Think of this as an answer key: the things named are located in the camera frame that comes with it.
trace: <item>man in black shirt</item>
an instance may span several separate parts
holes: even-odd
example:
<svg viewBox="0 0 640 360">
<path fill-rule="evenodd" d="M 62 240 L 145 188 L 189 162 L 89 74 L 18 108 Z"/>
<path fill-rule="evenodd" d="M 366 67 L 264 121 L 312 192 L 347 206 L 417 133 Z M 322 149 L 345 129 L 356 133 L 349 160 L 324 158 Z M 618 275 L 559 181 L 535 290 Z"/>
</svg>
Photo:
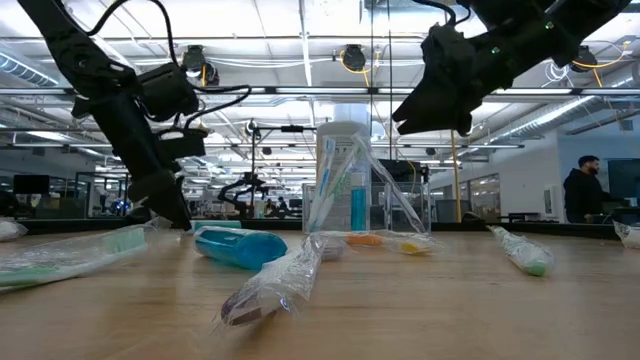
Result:
<svg viewBox="0 0 640 360">
<path fill-rule="evenodd" d="M 578 160 L 580 169 L 572 169 L 564 181 L 564 207 L 570 223 L 593 223 L 594 215 L 602 213 L 602 201 L 609 194 L 602 191 L 596 178 L 600 159 L 593 155 Z"/>
</svg>

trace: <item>ceiling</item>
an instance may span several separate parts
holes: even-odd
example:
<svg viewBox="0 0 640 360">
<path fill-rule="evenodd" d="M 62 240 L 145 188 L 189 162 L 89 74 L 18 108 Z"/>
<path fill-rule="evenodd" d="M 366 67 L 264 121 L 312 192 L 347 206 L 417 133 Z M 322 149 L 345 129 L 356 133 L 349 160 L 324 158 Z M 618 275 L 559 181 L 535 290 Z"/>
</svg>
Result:
<svg viewBox="0 0 640 360">
<path fill-rule="evenodd" d="M 378 7 L 385 1 L 373 1 Z M 374 10 L 373 26 L 365 12 L 362 15 L 359 0 L 164 0 L 162 1 L 171 17 L 178 57 L 188 45 L 203 45 L 205 55 L 217 67 L 220 85 L 251 84 L 253 86 L 296 86 L 296 87 L 415 87 L 424 71 L 420 43 L 429 27 L 436 22 L 442 23 L 444 16 L 439 10 L 415 7 L 410 0 L 393 0 L 391 21 L 380 9 Z M 65 1 L 72 16 L 85 29 L 92 27 L 111 3 L 109 0 L 70 0 Z M 33 22 L 26 16 L 17 1 L 0 0 L 0 53 L 11 54 L 25 64 L 60 81 L 59 86 L 68 86 L 61 78 L 42 37 Z M 464 9 L 456 9 L 464 14 Z M 621 54 L 621 39 L 635 39 L 640 31 L 640 18 L 636 13 L 623 13 L 600 30 L 589 36 L 585 45 L 589 45 L 601 62 L 617 59 Z M 486 31 L 482 23 L 471 16 L 470 20 L 460 24 L 458 30 L 470 37 Z M 119 61 L 145 72 L 168 61 L 166 29 L 161 13 L 148 1 L 133 0 L 115 11 L 115 16 L 107 21 L 94 38 L 105 52 Z M 367 56 L 366 67 L 371 68 L 368 79 L 362 74 L 352 74 L 344 69 L 334 55 L 339 54 L 347 44 L 361 45 Z M 609 74 L 628 66 L 634 60 L 638 41 L 631 41 L 625 47 L 626 55 L 618 63 L 602 69 L 603 81 Z M 565 69 L 552 68 L 550 61 L 543 62 L 515 80 L 515 87 L 555 88 L 555 87 L 597 87 L 592 73 L 577 74 Z M 22 81 L 13 75 L 0 72 L 0 86 L 4 88 L 29 88 L 33 84 Z M 222 103 L 233 96 L 205 96 L 207 105 Z M 207 144 L 208 156 L 201 161 L 184 163 L 192 176 L 218 177 L 220 183 L 232 181 L 220 174 L 211 172 L 218 166 L 225 168 L 228 176 L 234 177 L 248 169 L 247 159 L 250 149 L 214 148 L 215 144 L 247 142 L 244 127 L 253 120 L 261 126 L 303 125 L 317 126 L 334 121 L 334 108 L 340 103 L 367 104 L 369 117 L 384 125 L 385 133 L 393 131 L 393 142 L 398 144 L 450 144 L 449 131 L 436 131 L 399 137 L 395 129 L 390 128 L 391 112 L 399 106 L 401 98 L 378 96 L 371 106 L 367 96 L 340 95 L 256 95 L 251 96 L 239 106 L 231 107 L 211 114 L 202 119 L 202 125 L 211 130 Z M 91 119 L 79 123 L 70 115 L 72 101 L 64 96 L 12 95 L 0 98 L 5 101 L 4 110 L 15 112 L 15 105 L 22 106 L 21 114 L 27 115 L 19 122 L 17 117 L 12 123 L 11 116 L 0 116 L 0 125 L 5 127 L 44 127 L 51 129 L 84 128 L 96 129 Z M 508 127 L 522 116 L 549 103 L 566 101 L 558 97 L 491 98 L 473 112 L 474 134 L 481 138 L 484 134 Z M 20 133 L 20 142 L 58 141 L 58 142 L 105 142 L 99 132 L 68 133 L 58 136 Z M 381 133 L 378 142 L 388 144 L 389 139 Z M 4 141 L 11 137 L 3 133 Z M 304 144 L 296 148 L 276 148 L 269 156 L 258 152 L 258 159 L 274 159 L 275 165 L 280 159 L 312 160 L 315 156 L 315 133 L 283 134 L 272 132 L 263 145 L 269 143 Z M 465 143 L 469 139 L 458 139 Z M 389 157 L 388 149 L 376 149 L 377 156 Z M 95 148 L 84 151 L 87 156 L 100 162 L 108 149 Z M 413 160 L 449 160 L 450 152 L 440 150 L 435 156 L 427 156 L 425 147 L 394 147 L 393 157 Z M 483 160 L 482 152 L 475 155 Z M 463 161 L 474 161 L 468 157 Z M 117 159 L 109 158 L 109 164 L 118 165 Z M 272 177 L 274 181 L 282 173 L 291 175 L 284 182 L 299 185 L 302 180 L 313 179 L 313 168 L 298 169 L 294 166 L 278 170 L 265 168 L 262 175 Z"/>
</svg>

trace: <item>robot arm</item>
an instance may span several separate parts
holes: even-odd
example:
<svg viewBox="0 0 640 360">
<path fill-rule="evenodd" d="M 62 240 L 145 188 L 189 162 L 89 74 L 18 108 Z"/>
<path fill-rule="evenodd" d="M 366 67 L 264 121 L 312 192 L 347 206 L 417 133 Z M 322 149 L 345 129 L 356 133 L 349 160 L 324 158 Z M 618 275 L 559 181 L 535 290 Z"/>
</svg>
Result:
<svg viewBox="0 0 640 360">
<path fill-rule="evenodd" d="M 164 7 L 153 0 L 165 13 Z M 19 0 L 42 33 L 56 65 L 77 92 L 72 114 L 93 115 L 131 173 L 129 197 L 190 228 L 189 211 L 175 173 L 175 158 L 204 155 L 202 136 L 185 133 L 163 141 L 147 120 L 165 121 L 198 110 L 198 99 L 177 63 L 136 76 L 133 69 L 110 59 L 68 15 L 61 0 Z M 190 149 L 175 151 L 176 148 Z"/>
<path fill-rule="evenodd" d="M 433 1 L 414 0 L 436 6 Z M 422 43 L 422 81 L 394 112 L 400 134 L 443 129 L 466 135 L 471 111 L 497 88 L 551 57 L 565 66 L 580 43 L 618 15 L 631 0 L 458 0 L 473 9 L 488 31 L 465 39 L 455 13 L 435 25 Z"/>
</svg>

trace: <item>wooden table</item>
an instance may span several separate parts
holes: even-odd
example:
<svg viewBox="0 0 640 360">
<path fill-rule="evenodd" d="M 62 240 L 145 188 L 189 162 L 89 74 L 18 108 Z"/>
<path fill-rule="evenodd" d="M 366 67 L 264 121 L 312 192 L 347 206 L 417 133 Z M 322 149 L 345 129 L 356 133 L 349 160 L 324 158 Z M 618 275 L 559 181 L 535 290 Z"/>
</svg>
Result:
<svg viewBox="0 0 640 360">
<path fill-rule="evenodd" d="M 1 293 L 0 358 L 638 359 L 640 252 L 533 235 L 557 261 L 538 279 L 513 266 L 489 233 L 435 236 L 444 249 L 430 257 L 358 248 L 322 264 L 298 318 L 278 313 L 214 332 L 220 306 L 252 273 L 165 234 L 128 263 Z"/>
</svg>

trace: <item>table surface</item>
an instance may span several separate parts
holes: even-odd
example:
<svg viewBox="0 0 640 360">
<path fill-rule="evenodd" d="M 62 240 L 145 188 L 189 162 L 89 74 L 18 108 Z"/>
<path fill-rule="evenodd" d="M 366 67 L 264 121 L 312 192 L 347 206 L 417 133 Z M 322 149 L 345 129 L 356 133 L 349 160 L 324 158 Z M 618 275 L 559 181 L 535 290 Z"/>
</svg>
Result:
<svg viewBox="0 0 640 360">
<path fill-rule="evenodd" d="M 281 235 L 290 242 L 300 233 Z M 435 233 L 443 249 L 382 249 L 320 267 L 298 317 L 215 329 L 252 276 L 156 235 L 135 260 L 90 276 L 0 292 L 0 358 L 637 359 L 640 251 L 616 241 L 531 235 L 556 257 L 534 278 L 489 233 Z M 0 244 L 0 253 L 60 235 Z"/>
</svg>

